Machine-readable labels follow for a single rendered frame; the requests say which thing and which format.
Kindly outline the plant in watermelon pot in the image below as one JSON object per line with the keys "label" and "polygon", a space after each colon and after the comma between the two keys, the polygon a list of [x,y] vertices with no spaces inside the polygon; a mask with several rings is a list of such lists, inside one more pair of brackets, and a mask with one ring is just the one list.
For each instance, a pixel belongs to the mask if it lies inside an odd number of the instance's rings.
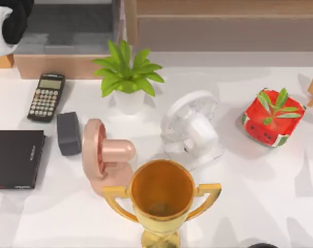
{"label": "plant in watermelon pot", "polygon": [[241,116],[244,131],[257,142],[270,147],[282,146],[301,121],[306,106],[281,91],[262,89]]}

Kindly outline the green plant in white pot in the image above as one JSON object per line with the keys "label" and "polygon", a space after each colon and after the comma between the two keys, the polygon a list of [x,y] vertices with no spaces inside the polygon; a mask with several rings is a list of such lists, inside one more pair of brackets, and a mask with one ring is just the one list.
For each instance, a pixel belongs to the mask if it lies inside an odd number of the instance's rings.
{"label": "green plant in white pot", "polygon": [[101,66],[95,75],[102,77],[102,97],[113,95],[116,107],[126,115],[133,115],[143,108],[146,95],[156,96],[151,81],[165,82],[157,73],[162,66],[148,59],[149,49],[142,49],[133,56],[125,40],[119,44],[108,40],[108,49],[109,56],[93,60]]}

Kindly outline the black calculator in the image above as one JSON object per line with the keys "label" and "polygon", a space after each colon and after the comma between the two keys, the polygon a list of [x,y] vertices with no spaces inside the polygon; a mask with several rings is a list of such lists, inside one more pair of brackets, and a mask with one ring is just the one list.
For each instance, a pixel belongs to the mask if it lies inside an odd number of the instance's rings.
{"label": "black calculator", "polygon": [[27,119],[36,122],[51,122],[61,100],[65,82],[66,78],[61,74],[42,74],[27,113]]}

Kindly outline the pale wooden drawer front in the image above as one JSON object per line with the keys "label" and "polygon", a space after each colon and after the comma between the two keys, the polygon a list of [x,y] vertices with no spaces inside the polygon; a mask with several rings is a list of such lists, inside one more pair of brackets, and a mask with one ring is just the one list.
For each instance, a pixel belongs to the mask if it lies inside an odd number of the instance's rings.
{"label": "pale wooden drawer front", "polygon": [[55,73],[67,79],[97,79],[95,72],[100,66],[94,59],[107,55],[91,54],[15,54],[14,64],[23,79],[39,79],[42,74]]}

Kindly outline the pulled-out wooden drawer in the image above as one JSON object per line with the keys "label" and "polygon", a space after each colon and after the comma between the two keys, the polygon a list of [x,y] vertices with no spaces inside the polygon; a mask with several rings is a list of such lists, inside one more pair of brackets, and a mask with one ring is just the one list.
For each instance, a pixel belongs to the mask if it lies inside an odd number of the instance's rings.
{"label": "pulled-out wooden drawer", "polygon": [[41,0],[15,54],[108,54],[120,34],[121,0]]}

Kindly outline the pink desk fan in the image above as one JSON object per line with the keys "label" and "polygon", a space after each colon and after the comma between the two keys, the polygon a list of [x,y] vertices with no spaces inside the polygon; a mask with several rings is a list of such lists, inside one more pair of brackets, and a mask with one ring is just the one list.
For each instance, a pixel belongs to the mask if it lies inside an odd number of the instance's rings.
{"label": "pink desk fan", "polygon": [[133,175],[129,164],[136,156],[133,142],[108,139],[100,119],[89,119],[82,139],[82,166],[94,192],[103,196],[105,186],[128,186]]}

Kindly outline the dark grey box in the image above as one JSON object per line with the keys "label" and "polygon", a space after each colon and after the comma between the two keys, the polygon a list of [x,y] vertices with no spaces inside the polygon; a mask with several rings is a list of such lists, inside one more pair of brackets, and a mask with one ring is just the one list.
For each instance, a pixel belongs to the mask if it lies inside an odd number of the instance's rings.
{"label": "dark grey box", "polygon": [[80,154],[82,150],[80,125],[76,112],[57,115],[57,141],[63,156]]}

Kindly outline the black book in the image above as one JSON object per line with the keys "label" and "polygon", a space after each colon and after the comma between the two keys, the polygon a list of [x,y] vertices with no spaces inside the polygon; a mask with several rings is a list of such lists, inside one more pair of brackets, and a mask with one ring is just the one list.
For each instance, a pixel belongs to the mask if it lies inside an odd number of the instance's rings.
{"label": "black book", "polygon": [[0,130],[0,189],[34,189],[46,136],[43,130]]}

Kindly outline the white desk fan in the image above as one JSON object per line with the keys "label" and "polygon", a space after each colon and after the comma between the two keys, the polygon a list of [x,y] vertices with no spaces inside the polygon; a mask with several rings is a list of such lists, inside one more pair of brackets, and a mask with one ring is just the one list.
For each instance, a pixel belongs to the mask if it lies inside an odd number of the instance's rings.
{"label": "white desk fan", "polygon": [[211,92],[193,91],[175,101],[161,120],[165,154],[189,171],[212,163],[225,151],[212,124],[217,104]]}

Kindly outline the wooden cupboard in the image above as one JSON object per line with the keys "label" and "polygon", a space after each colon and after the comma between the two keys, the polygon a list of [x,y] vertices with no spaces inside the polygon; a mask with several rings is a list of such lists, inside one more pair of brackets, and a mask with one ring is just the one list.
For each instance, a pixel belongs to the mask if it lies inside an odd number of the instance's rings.
{"label": "wooden cupboard", "polygon": [[128,42],[155,52],[311,52],[313,0],[123,0]]}

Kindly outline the gold trophy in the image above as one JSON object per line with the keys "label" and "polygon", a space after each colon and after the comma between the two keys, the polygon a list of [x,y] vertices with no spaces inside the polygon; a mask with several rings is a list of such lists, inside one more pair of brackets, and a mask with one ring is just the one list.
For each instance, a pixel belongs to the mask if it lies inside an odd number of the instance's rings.
{"label": "gold trophy", "polygon": [[133,174],[128,188],[105,186],[103,196],[119,215],[140,223],[142,248],[180,248],[178,229],[209,209],[220,183],[195,185],[191,173],[172,160],[152,160]]}

